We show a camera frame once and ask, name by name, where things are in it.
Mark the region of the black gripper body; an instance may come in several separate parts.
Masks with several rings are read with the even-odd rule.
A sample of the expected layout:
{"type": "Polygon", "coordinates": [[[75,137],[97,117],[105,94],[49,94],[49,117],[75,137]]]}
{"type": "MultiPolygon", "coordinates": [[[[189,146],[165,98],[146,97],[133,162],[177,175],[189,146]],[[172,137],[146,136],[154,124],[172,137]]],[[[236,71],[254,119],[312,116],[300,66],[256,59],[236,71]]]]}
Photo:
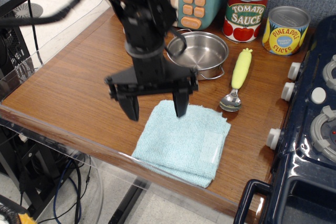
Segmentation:
{"type": "Polygon", "coordinates": [[[144,52],[127,48],[126,52],[132,66],[104,80],[115,100],[161,93],[189,95],[198,90],[197,71],[171,63],[163,56],[163,49],[144,52]]]}

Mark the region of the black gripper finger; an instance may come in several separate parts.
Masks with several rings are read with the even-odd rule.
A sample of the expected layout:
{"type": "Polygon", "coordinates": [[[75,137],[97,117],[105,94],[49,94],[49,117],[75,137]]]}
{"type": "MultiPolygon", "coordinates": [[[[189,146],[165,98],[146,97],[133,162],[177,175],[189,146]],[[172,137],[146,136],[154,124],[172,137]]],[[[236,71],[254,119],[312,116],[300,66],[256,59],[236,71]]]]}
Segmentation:
{"type": "Polygon", "coordinates": [[[137,97],[120,98],[119,105],[130,120],[139,120],[139,103],[137,97]]]}
{"type": "Polygon", "coordinates": [[[176,116],[178,118],[185,115],[187,106],[188,106],[189,94],[187,90],[180,90],[177,92],[173,92],[173,101],[176,116]]]}

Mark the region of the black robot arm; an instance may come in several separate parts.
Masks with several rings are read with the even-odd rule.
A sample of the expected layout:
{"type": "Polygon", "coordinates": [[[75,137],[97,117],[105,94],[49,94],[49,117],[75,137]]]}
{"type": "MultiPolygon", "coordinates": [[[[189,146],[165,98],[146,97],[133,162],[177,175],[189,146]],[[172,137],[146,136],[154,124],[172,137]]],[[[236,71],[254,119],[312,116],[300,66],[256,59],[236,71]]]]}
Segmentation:
{"type": "MultiPolygon", "coordinates": [[[[48,24],[62,20],[81,0],[43,18],[4,18],[1,27],[48,24]]],[[[176,115],[185,115],[189,96],[198,89],[197,72],[164,58],[165,37],[173,32],[176,9],[170,0],[109,0],[125,32],[129,69],[106,77],[110,97],[118,101],[130,120],[139,119],[138,96],[171,93],[176,115]]]]}

